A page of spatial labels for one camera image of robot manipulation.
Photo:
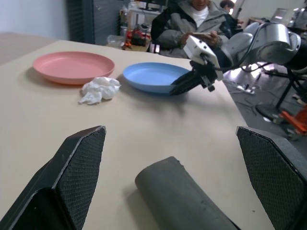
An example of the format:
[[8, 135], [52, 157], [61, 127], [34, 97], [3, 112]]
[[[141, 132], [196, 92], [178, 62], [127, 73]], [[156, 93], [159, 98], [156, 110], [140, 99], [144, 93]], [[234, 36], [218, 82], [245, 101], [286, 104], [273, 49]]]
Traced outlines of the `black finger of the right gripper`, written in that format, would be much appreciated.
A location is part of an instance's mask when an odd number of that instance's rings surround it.
[[173, 89], [169, 92], [169, 95], [176, 96], [184, 94], [198, 85], [201, 85], [203, 83], [201, 78], [193, 78], [190, 80], [183, 80], [181, 83], [176, 83], [173, 87]]
[[183, 80], [190, 80], [193, 78], [200, 78], [200, 77], [194, 71], [189, 71], [183, 74], [182, 76], [180, 76], [174, 82], [172, 82], [171, 85], [175, 85], [176, 83], [181, 83]]

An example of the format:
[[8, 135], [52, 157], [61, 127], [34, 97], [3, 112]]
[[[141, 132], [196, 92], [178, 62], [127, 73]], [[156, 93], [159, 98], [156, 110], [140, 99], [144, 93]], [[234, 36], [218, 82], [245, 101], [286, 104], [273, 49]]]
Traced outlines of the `orange floor stand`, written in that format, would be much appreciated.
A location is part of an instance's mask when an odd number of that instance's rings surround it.
[[286, 111], [282, 111], [280, 113], [280, 118], [294, 127], [294, 130], [297, 134], [302, 136], [307, 135], [307, 105], [305, 105], [303, 109], [300, 110], [295, 116], [290, 115]]

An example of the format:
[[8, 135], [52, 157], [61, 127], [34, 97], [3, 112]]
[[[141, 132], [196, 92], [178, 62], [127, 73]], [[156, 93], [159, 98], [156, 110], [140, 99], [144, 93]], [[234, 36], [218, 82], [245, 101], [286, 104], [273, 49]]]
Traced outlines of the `black floor stand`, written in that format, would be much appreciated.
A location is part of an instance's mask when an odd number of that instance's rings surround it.
[[266, 101], [262, 101], [261, 103], [255, 105], [255, 109], [260, 115], [270, 121], [273, 121], [279, 117], [281, 112], [289, 112], [288, 110], [282, 108], [281, 105], [293, 86], [298, 88], [298, 90], [302, 91], [303, 93], [307, 92], [307, 87], [305, 88], [304, 86], [300, 86], [299, 82], [307, 81], [307, 73], [294, 73], [295, 76], [293, 79], [288, 79], [287, 73], [278, 72], [276, 70], [264, 70], [264, 74], [268, 75], [273, 80], [276, 80], [277, 78], [285, 79], [283, 82], [277, 82], [277, 86], [275, 88], [269, 89], [263, 86], [261, 91], [267, 93], [271, 97], [272, 101], [269, 103], [267, 99]]

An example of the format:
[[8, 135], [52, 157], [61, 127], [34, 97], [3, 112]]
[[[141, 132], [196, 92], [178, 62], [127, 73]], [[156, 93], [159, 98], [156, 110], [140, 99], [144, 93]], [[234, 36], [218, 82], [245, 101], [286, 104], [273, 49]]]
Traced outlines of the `person in grey jacket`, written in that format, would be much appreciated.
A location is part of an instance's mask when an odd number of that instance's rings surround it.
[[183, 0], [170, 4], [154, 18], [151, 38], [160, 46], [159, 54], [171, 58], [188, 56], [183, 50], [192, 33], [211, 32], [211, 36], [201, 39], [212, 50], [219, 49], [233, 35], [234, 30], [221, 10], [211, 0]]

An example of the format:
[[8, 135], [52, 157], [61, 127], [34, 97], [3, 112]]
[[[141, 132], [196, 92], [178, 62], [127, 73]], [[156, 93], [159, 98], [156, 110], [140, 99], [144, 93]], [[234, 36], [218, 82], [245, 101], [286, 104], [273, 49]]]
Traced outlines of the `crumpled white tissue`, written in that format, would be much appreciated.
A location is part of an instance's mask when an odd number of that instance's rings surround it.
[[121, 87], [118, 80], [108, 77], [96, 77], [81, 89], [81, 99], [78, 104], [94, 105], [103, 100], [111, 100]]

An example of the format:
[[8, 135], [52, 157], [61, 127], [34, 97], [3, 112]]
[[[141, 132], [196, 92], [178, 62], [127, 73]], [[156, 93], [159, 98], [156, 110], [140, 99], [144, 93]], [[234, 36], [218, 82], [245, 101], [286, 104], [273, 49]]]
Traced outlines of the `blue plastic plate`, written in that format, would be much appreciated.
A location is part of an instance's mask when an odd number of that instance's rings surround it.
[[133, 88], [156, 94], [169, 94], [172, 84], [189, 70], [171, 64], [143, 62], [130, 65], [123, 70], [123, 78]]

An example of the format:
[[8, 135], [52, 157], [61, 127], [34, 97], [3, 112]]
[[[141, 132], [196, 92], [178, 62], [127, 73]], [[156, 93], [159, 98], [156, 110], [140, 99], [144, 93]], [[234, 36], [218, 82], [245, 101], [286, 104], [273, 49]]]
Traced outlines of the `grey glasses case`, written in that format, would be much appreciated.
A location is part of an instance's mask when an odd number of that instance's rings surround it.
[[241, 230], [173, 156], [143, 169], [135, 184], [160, 230]]

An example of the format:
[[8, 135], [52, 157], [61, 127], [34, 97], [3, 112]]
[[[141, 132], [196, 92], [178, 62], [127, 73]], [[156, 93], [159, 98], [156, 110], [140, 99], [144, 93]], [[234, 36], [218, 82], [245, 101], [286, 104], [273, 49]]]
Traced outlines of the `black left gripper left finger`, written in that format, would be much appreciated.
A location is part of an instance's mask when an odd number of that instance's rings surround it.
[[0, 230], [82, 230], [96, 189], [106, 128], [67, 137], [0, 221]]

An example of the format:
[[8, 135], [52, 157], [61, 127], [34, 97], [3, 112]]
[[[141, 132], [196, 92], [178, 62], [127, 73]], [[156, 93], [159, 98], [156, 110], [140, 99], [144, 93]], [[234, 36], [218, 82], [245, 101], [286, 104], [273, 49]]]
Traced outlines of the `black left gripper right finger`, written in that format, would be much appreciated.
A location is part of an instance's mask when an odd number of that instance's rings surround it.
[[285, 138], [239, 126], [250, 182], [275, 230], [307, 230], [307, 159]]

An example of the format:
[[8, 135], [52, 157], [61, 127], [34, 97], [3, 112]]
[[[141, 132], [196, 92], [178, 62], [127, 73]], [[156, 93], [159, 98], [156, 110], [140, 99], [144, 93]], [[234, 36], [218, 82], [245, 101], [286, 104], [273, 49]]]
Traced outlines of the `red orange tool pile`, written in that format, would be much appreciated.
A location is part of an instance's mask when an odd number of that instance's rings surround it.
[[142, 23], [127, 31], [122, 43], [122, 50], [147, 52], [151, 43], [150, 25]]

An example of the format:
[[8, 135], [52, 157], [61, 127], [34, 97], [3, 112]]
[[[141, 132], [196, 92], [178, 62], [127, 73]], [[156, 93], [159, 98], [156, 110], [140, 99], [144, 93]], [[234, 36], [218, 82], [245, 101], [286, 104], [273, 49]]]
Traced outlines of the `white power strip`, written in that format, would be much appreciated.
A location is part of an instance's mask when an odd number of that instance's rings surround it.
[[250, 87], [249, 85], [238, 85], [236, 88], [239, 91], [242, 91], [242, 92], [250, 94], [250, 95], [254, 95], [255, 94], [254, 88]]

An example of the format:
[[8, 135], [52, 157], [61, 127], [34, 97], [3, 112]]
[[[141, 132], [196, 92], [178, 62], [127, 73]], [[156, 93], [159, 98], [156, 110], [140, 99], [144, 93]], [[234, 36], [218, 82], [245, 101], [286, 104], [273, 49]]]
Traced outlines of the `white metal shelf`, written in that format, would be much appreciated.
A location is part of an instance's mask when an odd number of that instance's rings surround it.
[[158, 16], [165, 6], [159, 8], [126, 8], [119, 10], [119, 33], [133, 30], [139, 24], [146, 24], [151, 27], [153, 19]]

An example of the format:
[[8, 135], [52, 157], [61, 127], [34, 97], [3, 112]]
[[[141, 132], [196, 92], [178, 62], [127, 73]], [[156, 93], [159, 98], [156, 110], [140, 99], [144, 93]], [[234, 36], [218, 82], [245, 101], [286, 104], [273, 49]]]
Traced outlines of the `dark grey metal cabinet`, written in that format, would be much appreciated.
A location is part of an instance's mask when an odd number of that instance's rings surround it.
[[120, 10], [124, 0], [65, 0], [69, 40], [106, 45], [109, 35], [120, 31]]

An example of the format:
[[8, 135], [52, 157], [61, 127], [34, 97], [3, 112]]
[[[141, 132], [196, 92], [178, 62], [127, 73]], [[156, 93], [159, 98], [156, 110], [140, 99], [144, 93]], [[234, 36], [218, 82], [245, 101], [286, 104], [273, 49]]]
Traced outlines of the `pink plastic plate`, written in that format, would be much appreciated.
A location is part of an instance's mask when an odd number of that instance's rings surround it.
[[63, 51], [38, 57], [33, 62], [34, 70], [46, 80], [65, 85], [84, 85], [96, 77], [108, 77], [115, 63], [102, 55]]

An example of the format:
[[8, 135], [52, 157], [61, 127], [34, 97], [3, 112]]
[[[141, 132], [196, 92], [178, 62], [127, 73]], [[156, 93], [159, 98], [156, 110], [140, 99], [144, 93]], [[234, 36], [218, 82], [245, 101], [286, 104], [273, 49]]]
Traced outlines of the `dark haired person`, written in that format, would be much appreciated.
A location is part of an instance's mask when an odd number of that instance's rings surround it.
[[238, 17], [234, 15], [235, 3], [233, 1], [222, 0], [219, 8], [227, 20], [238, 20]]

